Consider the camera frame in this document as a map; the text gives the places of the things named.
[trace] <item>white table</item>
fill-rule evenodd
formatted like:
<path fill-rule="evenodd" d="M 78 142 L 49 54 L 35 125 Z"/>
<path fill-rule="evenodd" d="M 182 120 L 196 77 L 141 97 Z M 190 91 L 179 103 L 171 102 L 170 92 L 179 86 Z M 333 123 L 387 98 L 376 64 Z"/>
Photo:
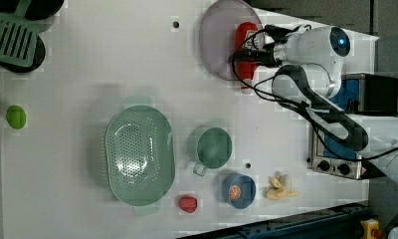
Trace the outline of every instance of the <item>white table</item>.
<path fill-rule="evenodd" d="M 70 1 L 42 34 L 48 56 L 39 70 L 19 76 L 0 69 L 2 116 L 10 105 L 28 113 L 21 130 L 1 121 L 5 239 L 174 238 L 367 199 L 368 182 L 307 169 L 304 119 L 244 96 L 233 82 L 204 70 L 197 30 L 210 4 Z M 264 24 L 300 22 L 259 14 Z M 172 29 L 174 20 L 180 21 L 179 30 Z M 348 33 L 356 48 L 345 71 L 373 73 L 376 38 Z M 122 110 L 122 99 L 142 94 L 170 120 L 176 176 L 160 210 L 135 217 L 106 184 L 102 140 L 109 120 Z M 227 165 L 203 178 L 192 173 L 185 148 L 187 135 L 201 123 L 225 127 L 235 149 Z M 251 175 L 258 184 L 247 209 L 221 200 L 220 182 L 231 170 Z M 263 197 L 276 172 L 291 176 L 299 197 Z M 185 193 L 199 198 L 194 214 L 176 206 L 175 198 Z"/>

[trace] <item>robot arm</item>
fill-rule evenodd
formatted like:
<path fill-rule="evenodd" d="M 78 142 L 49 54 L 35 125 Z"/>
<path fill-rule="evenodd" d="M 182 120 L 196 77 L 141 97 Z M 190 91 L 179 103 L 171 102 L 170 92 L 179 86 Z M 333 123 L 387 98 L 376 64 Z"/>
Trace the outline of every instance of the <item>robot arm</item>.
<path fill-rule="evenodd" d="M 306 102 L 308 107 L 299 114 L 363 157 L 398 147 L 398 118 L 346 114 L 321 94 L 326 90 L 320 88 L 320 82 L 328 82 L 327 78 L 328 73 L 317 65 L 286 65 L 277 71 L 272 90 L 297 103 Z M 371 162 L 398 184 L 398 151 Z"/>
<path fill-rule="evenodd" d="M 336 27 L 286 34 L 274 46 L 275 61 L 283 66 L 275 74 L 272 91 L 306 103 L 308 107 L 299 114 L 339 144 L 368 158 L 398 147 L 398 118 L 347 114 L 329 100 L 341 87 L 341 69 L 349 52 L 347 34 Z M 398 150 L 371 162 L 398 184 Z"/>

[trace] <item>oven knob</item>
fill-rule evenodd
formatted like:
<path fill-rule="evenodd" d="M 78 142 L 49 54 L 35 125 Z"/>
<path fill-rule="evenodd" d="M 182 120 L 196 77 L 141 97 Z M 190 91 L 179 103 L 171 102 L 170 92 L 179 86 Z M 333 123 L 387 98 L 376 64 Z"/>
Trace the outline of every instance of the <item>oven knob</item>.
<path fill-rule="evenodd" d="M 323 160 L 320 164 L 317 165 L 322 171 L 328 171 L 330 166 L 329 162 Z"/>
<path fill-rule="evenodd" d="M 342 165 L 340 165 L 338 168 L 339 172 L 342 175 L 347 175 L 348 173 L 350 173 L 350 166 L 348 166 L 347 164 L 343 163 Z"/>

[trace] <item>cup handle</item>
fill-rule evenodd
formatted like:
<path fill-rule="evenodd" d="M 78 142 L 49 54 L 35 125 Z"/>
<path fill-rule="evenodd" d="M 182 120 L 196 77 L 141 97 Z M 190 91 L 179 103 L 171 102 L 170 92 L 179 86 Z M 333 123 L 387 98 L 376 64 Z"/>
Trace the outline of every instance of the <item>cup handle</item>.
<path fill-rule="evenodd" d="M 196 162 L 195 167 L 193 168 L 193 172 L 199 176 L 205 176 L 206 169 L 208 169 L 208 168 L 206 168 L 206 166 Z"/>

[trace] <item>green lime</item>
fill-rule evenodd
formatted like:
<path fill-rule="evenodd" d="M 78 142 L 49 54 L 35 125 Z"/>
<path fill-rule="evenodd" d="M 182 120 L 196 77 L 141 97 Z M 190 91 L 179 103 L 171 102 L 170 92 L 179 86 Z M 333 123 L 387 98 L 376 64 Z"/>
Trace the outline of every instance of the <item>green lime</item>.
<path fill-rule="evenodd" d="M 26 113 L 18 106 L 12 106 L 7 110 L 7 123 L 14 129 L 20 129 L 26 124 Z"/>

